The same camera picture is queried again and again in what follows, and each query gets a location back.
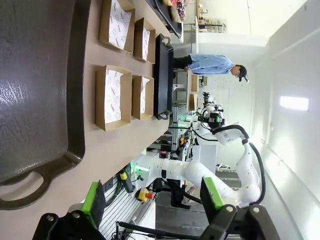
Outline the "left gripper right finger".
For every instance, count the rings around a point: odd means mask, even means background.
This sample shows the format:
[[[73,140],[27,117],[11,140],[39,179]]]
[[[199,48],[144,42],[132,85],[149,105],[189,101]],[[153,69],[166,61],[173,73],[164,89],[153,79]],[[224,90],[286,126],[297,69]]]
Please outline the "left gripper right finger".
[[[229,235],[239,235],[242,240],[276,240],[278,232],[265,207],[253,204],[239,208],[223,204],[211,177],[203,177],[200,200],[209,225],[201,240],[225,240]]]

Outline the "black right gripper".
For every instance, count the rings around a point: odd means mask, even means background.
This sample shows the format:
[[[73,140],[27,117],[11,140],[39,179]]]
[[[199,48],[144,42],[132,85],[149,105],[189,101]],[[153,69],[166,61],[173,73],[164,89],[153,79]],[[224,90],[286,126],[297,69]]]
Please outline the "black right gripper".
[[[210,129],[218,129],[225,125],[225,119],[219,112],[211,112],[209,116],[200,115],[198,120],[202,123],[206,123]]]

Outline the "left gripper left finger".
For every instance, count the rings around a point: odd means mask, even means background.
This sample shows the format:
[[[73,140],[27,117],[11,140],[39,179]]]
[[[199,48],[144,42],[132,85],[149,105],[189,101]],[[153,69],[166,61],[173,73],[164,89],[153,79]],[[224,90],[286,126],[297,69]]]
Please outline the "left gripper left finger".
[[[55,213],[41,216],[34,240],[104,240],[99,231],[106,199],[101,181],[93,182],[80,209],[59,217]]]

